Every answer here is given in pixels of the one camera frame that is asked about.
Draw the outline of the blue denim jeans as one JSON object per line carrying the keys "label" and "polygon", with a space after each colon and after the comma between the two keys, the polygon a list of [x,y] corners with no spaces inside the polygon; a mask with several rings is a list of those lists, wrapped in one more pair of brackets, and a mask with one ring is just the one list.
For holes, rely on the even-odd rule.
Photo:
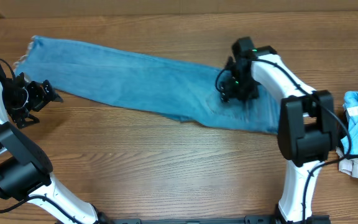
{"label": "blue denim jeans", "polygon": [[264,87],[254,100],[225,103],[215,80],[226,72],[208,65],[35,35],[14,67],[33,81],[111,106],[210,128],[278,132],[280,107]]}

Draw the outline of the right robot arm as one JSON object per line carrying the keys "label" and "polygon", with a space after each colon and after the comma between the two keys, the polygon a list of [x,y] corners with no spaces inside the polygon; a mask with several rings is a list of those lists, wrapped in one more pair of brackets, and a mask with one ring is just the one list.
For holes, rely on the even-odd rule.
{"label": "right robot arm", "polygon": [[330,223],[329,216],[313,214],[311,202],[319,172],[336,147],[332,94],[303,83],[269,45],[255,47],[250,37],[243,37],[231,49],[224,67],[230,76],[215,81],[221,100],[260,99],[258,87],[263,86],[280,104],[277,141],[287,160],[283,193],[274,215],[251,215],[245,223]]}

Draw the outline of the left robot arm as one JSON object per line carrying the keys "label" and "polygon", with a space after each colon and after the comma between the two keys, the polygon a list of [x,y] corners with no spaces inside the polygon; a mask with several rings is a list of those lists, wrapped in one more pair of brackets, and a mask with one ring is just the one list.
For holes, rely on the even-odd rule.
{"label": "left robot arm", "polygon": [[62,102],[48,80],[27,81],[23,73],[7,77],[0,58],[0,198],[17,203],[0,209],[7,213],[25,203],[36,205],[59,223],[110,223],[94,205],[69,191],[54,175],[46,153],[22,128],[37,124],[31,114],[49,102]]}

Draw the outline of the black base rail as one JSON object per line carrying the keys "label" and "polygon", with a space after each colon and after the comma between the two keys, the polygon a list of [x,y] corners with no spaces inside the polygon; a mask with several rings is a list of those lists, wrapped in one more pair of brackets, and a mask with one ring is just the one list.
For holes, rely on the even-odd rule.
{"label": "black base rail", "polygon": [[171,220],[141,220],[116,219],[111,224],[279,224],[285,223],[273,215],[248,215],[244,218],[205,218],[205,219],[171,219]]}

